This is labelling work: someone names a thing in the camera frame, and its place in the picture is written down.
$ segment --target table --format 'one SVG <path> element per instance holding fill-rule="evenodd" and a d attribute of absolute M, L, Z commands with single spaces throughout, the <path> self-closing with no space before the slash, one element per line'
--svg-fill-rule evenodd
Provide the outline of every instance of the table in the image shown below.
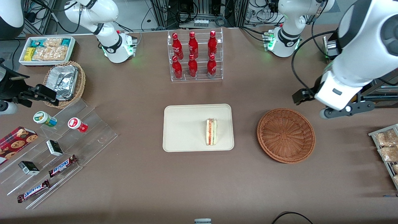
<path fill-rule="evenodd" d="M 306 28 L 303 37 L 309 36 Z M 215 224 L 264 224 L 283 211 L 323 224 L 397 222 L 397 200 L 382 198 L 396 191 L 367 135 L 397 123 L 395 109 L 322 120 L 321 103 L 293 104 L 291 95 L 302 86 L 291 72 L 291 58 L 264 52 L 261 42 L 237 28 L 224 29 L 224 80 L 212 83 L 170 81 L 166 31 L 144 33 L 137 56 L 122 64 L 105 58 L 93 35 L 75 38 L 73 60 L 87 76 L 83 99 L 119 137 L 34 210 L 0 188 L 0 223 L 187 224 L 209 217 Z M 296 65 L 310 86 L 325 67 L 313 43 L 297 54 Z M 35 85 L 48 69 L 21 66 L 19 72 Z M 167 106 L 218 103 L 232 107 L 231 151 L 163 151 Z M 299 111 L 314 127 L 315 150 L 301 163 L 276 162 L 257 142 L 258 120 L 278 107 Z M 0 117 L 0 136 L 17 126 L 39 129 L 32 120 L 39 110 L 58 112 L 42 102 L 20 107 Z M 293 215 L 284 219 L 305 223 Z"/>

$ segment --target cookie box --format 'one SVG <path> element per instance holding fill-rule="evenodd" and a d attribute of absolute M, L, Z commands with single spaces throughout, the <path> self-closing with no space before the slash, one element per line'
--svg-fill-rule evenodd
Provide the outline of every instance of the cookie box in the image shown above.
<path fill-rule="evenodd" d="M 0 165 L 38 138 L 36 132 L 18 127 L 0 139 Z"/>

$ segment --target coca-cola bottle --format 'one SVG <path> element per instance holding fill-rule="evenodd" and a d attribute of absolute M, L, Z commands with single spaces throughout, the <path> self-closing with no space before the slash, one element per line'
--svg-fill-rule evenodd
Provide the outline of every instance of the coca-cola bottle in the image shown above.
<path fill-rule="evenodd" d="M 172 34 L 173 37 L 173 52 L 174 55 L 178 57 L 178 60 L 182 60 L 184 58 L 184 53 L 182 53 L 182 44 L 178 39 L 178 35 L 176 33 Z"/>
<path fill-rule="evenodd" d="M 211 79 L 213 79 L 214 77 L 216 77 L 216 66 L 217 63 L 214 60 L 215 59 L 215 55 L 211 54 L 209 56 L 209 61 L 207 62 L 207 76 Z"/>
<path fill-rule="evenodd" d="M 210 31 L 210 39 L 207 43 L 207 54 L 210 55 L 214 54 L 216 55 L 217 53 L 217 39 L 216 39 L 216 32 L 214 30 Z"/>
<path fill-rule="evenodd" d="M 195 58 L 199 57 L 198 41 L 195 38 L 195 32 L 189 32 L 189 53 L 193 54 Z"/>
<path fill-rule="evenodd" d="M 173 55 L 172 60 L 173 60 L 172 67 L 173 67 L 174 76 L 176 77 L 176 79 L 182 79 L 182 66 L 178 61 L 177 56 Z"/>
<path fill-rule="evenodd" d="M 189 67 L 189 75 L 192 78 L 195 78 L 198 74 L 198 63 L 195 60 L 194 54 L 189 55 L 188 67 Z"/>

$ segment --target wicker basket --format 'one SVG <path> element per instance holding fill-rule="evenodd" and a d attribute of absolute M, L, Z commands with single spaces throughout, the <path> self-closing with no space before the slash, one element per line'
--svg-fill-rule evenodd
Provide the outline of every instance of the wicker basket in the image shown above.
<path fill-rule="evenodd" d="M 75 87 L 75 91 L 73 93 L 73 98 L 70 101 L 59 101 L 58 106 L 54 106 L 54 105 L 52 105 L 52 104 L 50 104 L 48 102 L 44 102 L 47 106 L 63 109 L 67 105 L 71 104 L 72 102 L 75 102 L 76 100 L 79 100 L 82 97 L 82 95 L 83 95 L 84 85 L 86 84 L 86 75 L 84 74 L 84 71 L 83 71 L 82 67 L 78 63 L 76 63 L 74 61 L 68 61 L 66 63 L 62 63 L 62 64 L 59 64 L 59 65 L 56 65 L 55 67 L 67 66 L 67 65 L 73 65 L 73 66 L 76 66 L 79 69 L 79 73 L 78 73 L 77 80 L 76 80 L 76 87 Z M 49 74 L 50 74 L 50 71 L 47 72 L 47 75 L 44 78 L 43 85 L 46 85 L 47 79 L 49 77 Z"/>
<path fill-rule="evenodd" d="M 261 148 L 282 163 L 299 163 L 308 158 L 315 147 L 310 122 L 287 108 L 267 112 L 258 122 L 257 138 Z"/>

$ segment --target yellow snack box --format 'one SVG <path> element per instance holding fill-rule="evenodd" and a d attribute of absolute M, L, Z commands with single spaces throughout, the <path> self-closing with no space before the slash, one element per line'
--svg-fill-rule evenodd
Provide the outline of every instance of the yellow snack box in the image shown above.
<path fill-rule="evenodd" d="M 32 56 L 35 53 L 36 48 L 34 47 L 28 47 L 26 49 L 25 56 L 23 57 L 24 61 L 32 61 Z"/>

